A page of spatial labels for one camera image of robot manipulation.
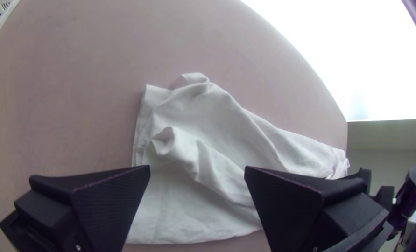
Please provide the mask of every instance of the white cloth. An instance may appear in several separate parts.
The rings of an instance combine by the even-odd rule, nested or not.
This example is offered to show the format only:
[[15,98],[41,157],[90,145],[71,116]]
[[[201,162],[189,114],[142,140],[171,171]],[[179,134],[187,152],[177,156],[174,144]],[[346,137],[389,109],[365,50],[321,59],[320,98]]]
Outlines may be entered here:
[[329,179],[346,175],[343,150],[284,131],[243,109],[202,74],[173,90],[147,85],[133,165],[151,178],[127,243],[195,243],[262,228],[244,180],[246,165]]

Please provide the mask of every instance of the light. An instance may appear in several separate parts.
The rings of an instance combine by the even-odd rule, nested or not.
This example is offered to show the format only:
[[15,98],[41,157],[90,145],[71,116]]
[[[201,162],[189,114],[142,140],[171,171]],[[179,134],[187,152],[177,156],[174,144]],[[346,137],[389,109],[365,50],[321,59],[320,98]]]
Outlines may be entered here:
[[350,120],[416,119],[416,26],[401,0],[242,0],[303,55]]

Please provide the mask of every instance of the white wall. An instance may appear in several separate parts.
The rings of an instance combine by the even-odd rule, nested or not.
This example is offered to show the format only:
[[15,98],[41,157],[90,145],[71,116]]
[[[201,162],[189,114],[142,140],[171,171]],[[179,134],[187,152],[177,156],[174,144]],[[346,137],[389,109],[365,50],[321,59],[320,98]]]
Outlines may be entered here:
[[[360,167],[372,170],[370,194],[375,195],[380,186],[395,187],[395,193],[404,183],[410,167],[416,165],[416,150],[356,150],[348,149],[351,164],[348,174]],[[379,252],[393,252],[398,238],[387,241]]]

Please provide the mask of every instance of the pink table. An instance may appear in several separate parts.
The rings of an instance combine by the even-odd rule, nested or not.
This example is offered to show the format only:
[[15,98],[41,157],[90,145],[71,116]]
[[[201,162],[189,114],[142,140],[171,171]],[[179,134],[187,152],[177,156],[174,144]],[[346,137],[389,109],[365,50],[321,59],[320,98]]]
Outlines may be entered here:
[[[28,177],[127,167],[145,84],[199,71],[276,126],[345,149],[321,80],[238,0],[21,0],[0,32],[0,220]],[[0,251],[14,251],[0,231]],[[262,232],[130,251],[268,251]]]

